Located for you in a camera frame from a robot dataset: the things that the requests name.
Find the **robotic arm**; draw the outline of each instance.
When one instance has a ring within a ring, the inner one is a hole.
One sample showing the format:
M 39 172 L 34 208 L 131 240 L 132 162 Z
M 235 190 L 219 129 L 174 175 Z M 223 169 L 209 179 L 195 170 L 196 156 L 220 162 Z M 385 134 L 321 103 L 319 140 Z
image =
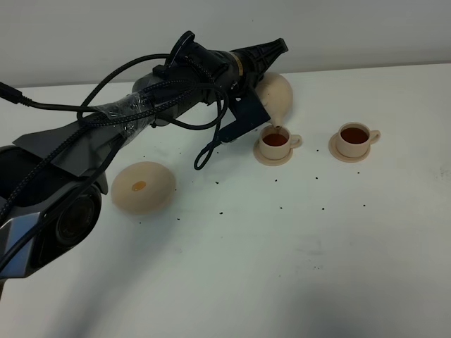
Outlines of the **robotic arm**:
M 212 142 L 194 163 L 199 170 L 215 147 L 268 121 L 254 88 L 287 50 L 283 39 L 277 39 L 231 52 L 210 51 L 186 32 L 169 55 L 143 57 L 111 73 L 80 107 L 39 104 L 0 83 L 0 97 L 12 103 L 78 112 L 74 123 L 23 135 L 14 146 L 0 148 L 0 290 L 4 280 L 33 274 L 92 231 L 101 194 L 108 193 L 104 171 L 118 150 L 144 127 L 173 123 L 202 130 L 215 126 Z M 121 71 L 155 58 L 166 62 L 136 81 L 130 96 L 114 104 L 87 106 Z M 203 126 L 176 120 L 199 102 L 216 102 L 218 117 Z M 235 121 L 221 129 L 227 107 Z M 83 117 L 83 112 L 92 114 Z

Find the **white table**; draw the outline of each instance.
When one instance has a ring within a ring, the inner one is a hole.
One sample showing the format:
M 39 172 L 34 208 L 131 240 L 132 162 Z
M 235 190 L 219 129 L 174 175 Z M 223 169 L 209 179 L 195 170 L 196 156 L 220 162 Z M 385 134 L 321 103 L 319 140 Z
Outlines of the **white table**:
M 104 197 L 83 243 L 6 283 L 0 337 L 449 337 L 451 65 L 286 76 L 287 127 L 304 138 L 289 163 L 258 163 L 251 132 L 197 172 L 212 130 L 147 128 L 117 155 L 109 182 L 156 161 L 177 177 L 173 203 L 137 217 Z M 96 102 L 131 86 L 111 84 Z M 79 104 L 92 88 L 24 94 Z M 215 114 L 198 106 L 183 120 Z M 0 119 L 9 144 L 74 116 L 3 101 Z M 361 163 L 328 151 L 349 121 L 382 132 Z

